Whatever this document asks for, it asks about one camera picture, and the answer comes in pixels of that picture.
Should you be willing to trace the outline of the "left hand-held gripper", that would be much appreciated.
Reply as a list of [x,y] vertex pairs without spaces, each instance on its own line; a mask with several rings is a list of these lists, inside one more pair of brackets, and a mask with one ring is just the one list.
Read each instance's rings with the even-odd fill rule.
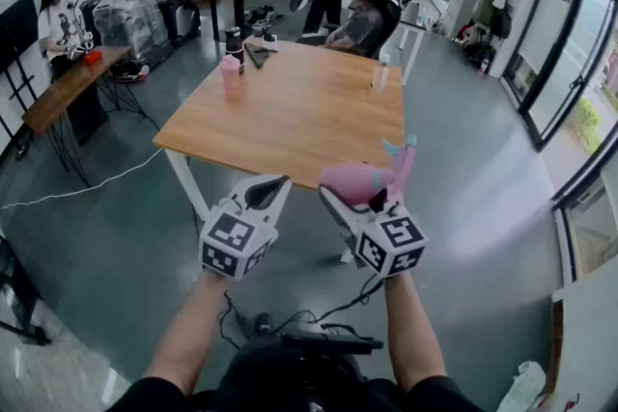
[[242,179],[215,206],[200,234],[203,268],[239,281],[264,261],[278,237],[276,223],[292,189],[285,175]]

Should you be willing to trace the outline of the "person's right forearm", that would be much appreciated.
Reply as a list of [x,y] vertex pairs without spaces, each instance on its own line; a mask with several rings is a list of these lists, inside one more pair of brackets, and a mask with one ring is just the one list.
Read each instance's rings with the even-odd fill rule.
[[441,349],[409,271],[385,283],[388,350],[405,393],[426,378],[445,376]]

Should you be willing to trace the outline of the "clear plastic bottle green lid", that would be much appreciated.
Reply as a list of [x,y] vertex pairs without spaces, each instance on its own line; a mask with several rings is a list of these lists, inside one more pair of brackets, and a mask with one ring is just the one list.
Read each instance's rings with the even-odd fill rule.
[[390,55],[388,53],[380,53],[371,81],[373,92],[380,93],[384,89],[388,79],[389,61]]

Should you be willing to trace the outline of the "wooden table white legs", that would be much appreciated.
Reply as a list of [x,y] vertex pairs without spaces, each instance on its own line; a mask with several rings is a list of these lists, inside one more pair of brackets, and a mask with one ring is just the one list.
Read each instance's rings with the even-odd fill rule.
[[390,68],[384,89],[374,91],[377,65],[281,41],[262,68],[246,64],[231,91],[214,70],[163,125],[154,145],[165,151],[202,221],[218,200],[204,197],[190,158],[252,175],[286,175],[309,191],[333,164],[386,166],[381,142],[405,140],[402,71]]

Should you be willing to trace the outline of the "black chest device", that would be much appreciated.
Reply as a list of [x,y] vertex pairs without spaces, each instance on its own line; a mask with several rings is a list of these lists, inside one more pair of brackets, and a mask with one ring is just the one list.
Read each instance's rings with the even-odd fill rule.
[[382,350],[383,342],[373,338],[296,331],[283,333],[281,344],[289,348],[318,354],[370,355]]

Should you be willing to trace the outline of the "dark brown flask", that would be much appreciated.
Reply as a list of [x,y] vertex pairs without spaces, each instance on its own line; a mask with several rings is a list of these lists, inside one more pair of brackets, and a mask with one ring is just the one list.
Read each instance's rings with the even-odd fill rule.
[[225,30],[226,54],[234,56],[239,61],[239,73],[244,74],[244,42],[242,31],[234,26]]

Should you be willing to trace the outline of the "person's black clothing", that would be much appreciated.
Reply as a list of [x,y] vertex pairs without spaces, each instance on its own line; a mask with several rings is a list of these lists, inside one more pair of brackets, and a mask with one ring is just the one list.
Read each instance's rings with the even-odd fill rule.
[[303,361],[278,343],[240,352],[215,390],[186,396],[171,382],[145,377],[105,412],[483,412],[454,380],[432,376],[402,391],[387,379],[359,380],[351,363]]

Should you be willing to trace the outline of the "white desk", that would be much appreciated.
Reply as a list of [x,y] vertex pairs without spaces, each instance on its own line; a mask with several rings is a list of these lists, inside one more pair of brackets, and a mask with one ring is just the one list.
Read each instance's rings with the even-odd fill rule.
[[398,63],[402,69],[402,86],[408,82],[416,62],[421,44],[427,34],[424,24],[400,21],[394,33],[380,50],[390,57],[390,62]]

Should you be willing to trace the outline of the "black office chair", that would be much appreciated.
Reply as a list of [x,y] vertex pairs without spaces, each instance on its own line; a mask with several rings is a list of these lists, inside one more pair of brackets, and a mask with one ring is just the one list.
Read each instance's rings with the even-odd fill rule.
[[[401,19],[402,6],[403,6],[402,1],[403,0],[385,0],[386,7],[389,12],[389,20],[387,21],[386,27],[382,33],[382,37],[379,40],[378,50],[376,51],[375,56],[369,59],[376,60],[379,57],[380,49],[386,43],[386,41],[390,38],[390,36],[394,33]],[[297,42],[301,44],[310,45],[310,46],[321,46],[325,48],[323,44],[328,36],[313,35],[313,36],[310,36],[309,38],[301,37],[300,39],[297,40]]]

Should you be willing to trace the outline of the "pile of bags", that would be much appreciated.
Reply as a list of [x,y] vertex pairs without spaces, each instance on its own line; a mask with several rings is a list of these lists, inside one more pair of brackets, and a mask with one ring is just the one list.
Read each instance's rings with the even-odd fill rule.
[[463,49],[464,57],[477,69],[486,57],[490,60],[489,69],[496,55],[496,48],[492,44],[492,39],[491,31],[480,24],[463,26],[456,37],[456,41]]

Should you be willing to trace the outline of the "plastic wrapped black pallet load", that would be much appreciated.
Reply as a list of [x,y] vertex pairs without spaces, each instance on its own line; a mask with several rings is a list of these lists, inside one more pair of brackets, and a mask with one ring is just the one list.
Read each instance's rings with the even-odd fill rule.
[[94,23],[104,46],[128,46],[131,60],[153,68],[173,51],[157,0],[100,0]]

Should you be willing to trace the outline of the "white locker cabinet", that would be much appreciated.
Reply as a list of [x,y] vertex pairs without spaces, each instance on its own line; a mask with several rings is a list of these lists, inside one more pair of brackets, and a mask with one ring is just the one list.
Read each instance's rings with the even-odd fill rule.
[[441,18],[441,27],[446,38],[454,39],[461,28],[468,24],[473,16],[477,1],[449,0],[447,10]]

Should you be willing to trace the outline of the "wooden side desk black legs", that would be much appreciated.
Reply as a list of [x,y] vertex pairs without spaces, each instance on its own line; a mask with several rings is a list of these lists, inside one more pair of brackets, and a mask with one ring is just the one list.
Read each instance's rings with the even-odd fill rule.
[[86,187],[88,181],[82,167],[77,140],[72,131],[68,109],[87,88],[95,85],[111,103],[113,112],[126,111],[149,120],[129,85],[119,84],[109,74],[110,69],[126,61],[128,46],[100,46],[100,59],[92,65],[79,61],[61,78],[53,82],[24,113],[22,120],[37,134],[48,139],[66,172],[74,171]]

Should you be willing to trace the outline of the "black framed glass door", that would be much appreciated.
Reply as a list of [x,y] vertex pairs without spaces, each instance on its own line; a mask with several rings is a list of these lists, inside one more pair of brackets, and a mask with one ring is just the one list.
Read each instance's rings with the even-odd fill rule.
[[503,80],[546,162],[573,282],[618,256],[618,0],[533,0]]

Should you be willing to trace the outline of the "black metal stand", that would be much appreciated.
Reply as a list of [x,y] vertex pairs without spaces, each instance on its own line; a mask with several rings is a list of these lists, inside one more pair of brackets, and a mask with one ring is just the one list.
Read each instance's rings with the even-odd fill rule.
[[9,295],[15,324],[0,318],[0,329],[19,337],[23,343],[47,346],[52,340],[32,320],[40,293],[18,260],[9,240],[0,234],[0,295]]

